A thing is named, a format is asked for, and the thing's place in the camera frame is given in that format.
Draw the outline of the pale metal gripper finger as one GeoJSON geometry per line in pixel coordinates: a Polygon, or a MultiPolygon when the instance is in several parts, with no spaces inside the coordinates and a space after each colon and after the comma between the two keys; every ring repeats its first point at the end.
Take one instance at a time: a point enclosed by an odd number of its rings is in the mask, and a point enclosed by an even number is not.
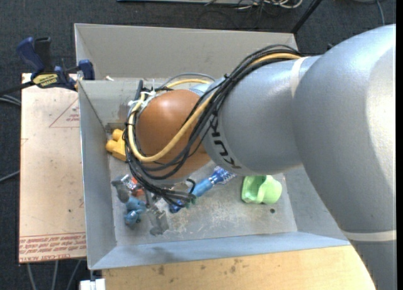
{"type": "Polygon", "coordinates": [[[120,175],[111,181],[111,184],[116,188],[117,196],[122,203],[128,202],[131,195],[131,191],[127,187],[127,182],[129,181],[129,175],[120,175]]]}
{"type": "Polygon", "coordinates": [[[151,235],[163,235],[169,229],[166,212],[160,210],[157,206],[153,205],[148,208],[147,217],[152,226],[150,229],[151,235]]]}

